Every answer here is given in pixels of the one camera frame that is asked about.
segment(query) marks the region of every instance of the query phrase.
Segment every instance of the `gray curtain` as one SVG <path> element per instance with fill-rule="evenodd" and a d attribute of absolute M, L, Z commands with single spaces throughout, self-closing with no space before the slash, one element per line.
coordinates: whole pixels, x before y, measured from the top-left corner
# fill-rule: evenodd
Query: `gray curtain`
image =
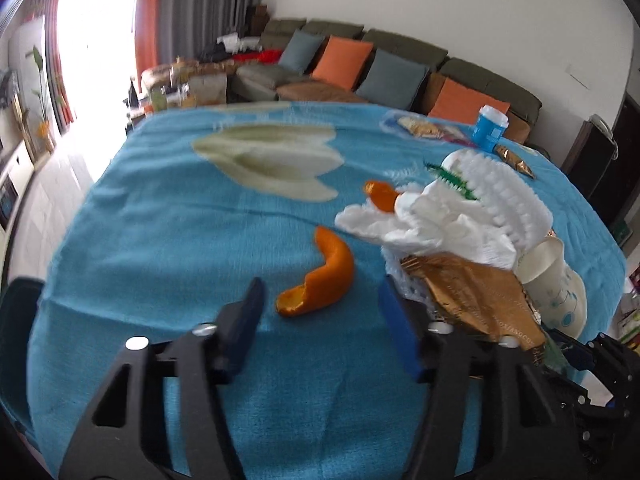
<path fill-rule="evenodd" d="M 242 36 L 246 10 L 258 3 L 260 0 L 160 0 L 159 61 L 193 58 L 223 34 Z"/>

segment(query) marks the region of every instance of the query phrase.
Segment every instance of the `orange peel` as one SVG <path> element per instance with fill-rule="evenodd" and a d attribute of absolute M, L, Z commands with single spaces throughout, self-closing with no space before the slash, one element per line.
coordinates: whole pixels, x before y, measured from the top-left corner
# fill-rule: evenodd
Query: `orange peel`
<path fill-rule="evenodd" d="M 276 310 L 281 316 L 299 316 L 340 300 L 351 287 L 355 273 L 349 246 L 331 229 L 318 226 L 314 236 L 324 265 L 305 276 L 302 285 L 281 293 Z"/>
<path fill-rule="evenodd" d="M 400 196 L 391 184 L 382 180 L 367 180 L 364 192 L 380 211 L 393 213 L 396 198 Z"/>

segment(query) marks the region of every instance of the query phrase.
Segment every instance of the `sunlight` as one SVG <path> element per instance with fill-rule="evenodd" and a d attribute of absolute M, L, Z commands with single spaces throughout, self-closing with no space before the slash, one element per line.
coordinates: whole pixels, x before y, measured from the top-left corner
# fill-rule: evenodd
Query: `sunlight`
<path fill-rule="evenodd" d="M 122 123 L 129 77 L 136 72 L 135 0 L 60 0 L 58 38 L 69 105 Z"/>

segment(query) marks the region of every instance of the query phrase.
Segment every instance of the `brown cushion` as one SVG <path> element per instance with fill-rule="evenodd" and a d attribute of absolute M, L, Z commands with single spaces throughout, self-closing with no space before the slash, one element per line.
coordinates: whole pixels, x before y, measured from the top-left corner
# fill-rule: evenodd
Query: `brown cushion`
<path fill-rule="evenodd" d="M 502 136 L 518 144 L 524 144 L 524 141 L 527 140 L 527 137 L 529 137 L 531 133 L 531 126 L 529 126 L 527 121 L 523 121 L 510 110 L 507 112 L 507 117 L 509 118 L 509 127 Z"/>
<path fill-rule="evenodd" d="M 422 96 L 422 101 L 420 102 L 420 108 L 418 110 L 421 114 L 429 115 L 431 110 L 433 110 L 446 80 L 447 78 L 439 72 L 429 76 L 427 88 L 424 90 L 424 95 Z"/>
<path fill-rule="evenodd" d="M 344 90 L 321 81 L 290 83 L 279 87 L 277 93 L 282 101 L 318 101 L 327 103 L 367 102 L 349 90 Z"/>

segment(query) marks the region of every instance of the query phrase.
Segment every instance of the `gray blue cushion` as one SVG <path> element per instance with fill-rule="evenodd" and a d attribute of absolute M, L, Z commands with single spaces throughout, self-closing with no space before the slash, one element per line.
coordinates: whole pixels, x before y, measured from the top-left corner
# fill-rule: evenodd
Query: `gray blue cushion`
<path fill-rule="evenodd" d="M 296 30 L 282 53 L 279 65 L 303 73 L 324 41 L 324 36 Z"/>
<path fill-rule="evenodd" d="M 356 94 L 383 106 L 408 110 L 429 68 L 377 50 L 367 78 Z"/>

